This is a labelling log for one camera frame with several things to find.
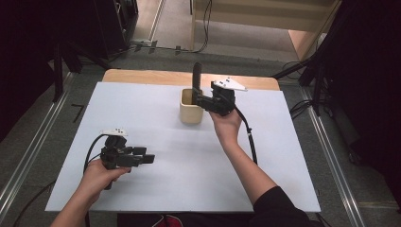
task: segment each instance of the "black sleeve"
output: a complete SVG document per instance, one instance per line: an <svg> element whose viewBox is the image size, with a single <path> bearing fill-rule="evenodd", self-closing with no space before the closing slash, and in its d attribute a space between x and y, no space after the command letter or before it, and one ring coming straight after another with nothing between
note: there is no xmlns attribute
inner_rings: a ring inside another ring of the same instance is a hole
<svg viewBox="0 0 401 227"><path fill-rule="evenodd" d="M253 205L250 226L298 227L310 226L309 218L297 209L287 194L276 186L263 194Z"/></svg>

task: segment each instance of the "human hand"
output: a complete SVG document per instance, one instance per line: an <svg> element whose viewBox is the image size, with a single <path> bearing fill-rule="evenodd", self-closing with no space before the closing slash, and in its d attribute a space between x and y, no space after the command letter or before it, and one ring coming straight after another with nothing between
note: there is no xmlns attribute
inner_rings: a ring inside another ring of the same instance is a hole
<svg viewBox="0 0 401 227"><path fill-rule="evenodd" d="M218 113L212 112L209 112L209 114L215 124L216 135L218 136L220 143L223 146L237 144L238 131L241 126L242 119L236 110L233 110L231 113L228 113L225 116L221 116Z"/></svg>
<svg viewBox="0 0 401 227"><path fill-rule="evenodd" d="M121 175L130 170L130 167L106 169L100 159L93 160L86 168L76 194L81 195L90 204L93 204L99 198L100 192L111 181L116 181Z"/></svg>

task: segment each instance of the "beige cup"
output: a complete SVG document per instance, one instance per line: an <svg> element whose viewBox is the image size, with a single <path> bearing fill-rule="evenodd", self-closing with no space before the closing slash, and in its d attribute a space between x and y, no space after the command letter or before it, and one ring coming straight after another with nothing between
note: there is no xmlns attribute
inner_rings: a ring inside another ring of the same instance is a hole
<svg viewBox="0 0 401 227"><path fill-rule="evenodd" d="M182 89L180 96L181 121L186 124L199 124L202 117L203 109L197 105L192 105L192 88Z"/></svg>

